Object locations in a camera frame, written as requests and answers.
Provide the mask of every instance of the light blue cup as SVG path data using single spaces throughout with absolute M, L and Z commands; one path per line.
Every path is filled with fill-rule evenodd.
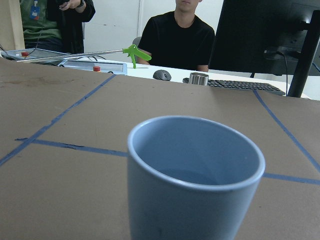
M 128 136 L 132 240 L 232 240 L 265 170 L 260 149 L 211 120 L 162 116 Z

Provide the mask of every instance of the black keyboard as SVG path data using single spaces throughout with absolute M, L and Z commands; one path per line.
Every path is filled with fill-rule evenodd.
M 184 83 L 189 83 L 189 78 L 183 79 Z M 250 82 L 250 81 L 231 81 L 231 80 L 212 80 L 208 81 L 208 86 L 215 88 L 238 89 L 238 90 L 263 90 L 276 95 L 286 95 L 279 88 L 269 83 Z

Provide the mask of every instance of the black t-shirt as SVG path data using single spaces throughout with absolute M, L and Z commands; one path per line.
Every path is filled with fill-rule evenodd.
M 138 47 L 152 54 L 151 65 L 197 70 L 197 65 L 208 65 L 214 39 L 213 28 L 197 16 L 183 28 L 171 11 L 149 19 Z

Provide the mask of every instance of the black jacket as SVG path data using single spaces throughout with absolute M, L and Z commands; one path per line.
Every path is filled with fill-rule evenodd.
M 96 13 L 92 0 L 84 0 L 86 8 L 83 13 L 74 9 L 59 10 L 56 0 L 47 0 L 46 14 L 50 21 L 55 21 L 62 34 L 64 51 L 71 54 L 84 52 L 82 23 L 89 22 Z

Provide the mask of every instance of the metal cup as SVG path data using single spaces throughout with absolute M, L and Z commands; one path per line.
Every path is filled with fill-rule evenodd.
M 203 85 L 208 84 L 209 75 L 200 72 L 191 72 L 189 77 L 189 84 Z

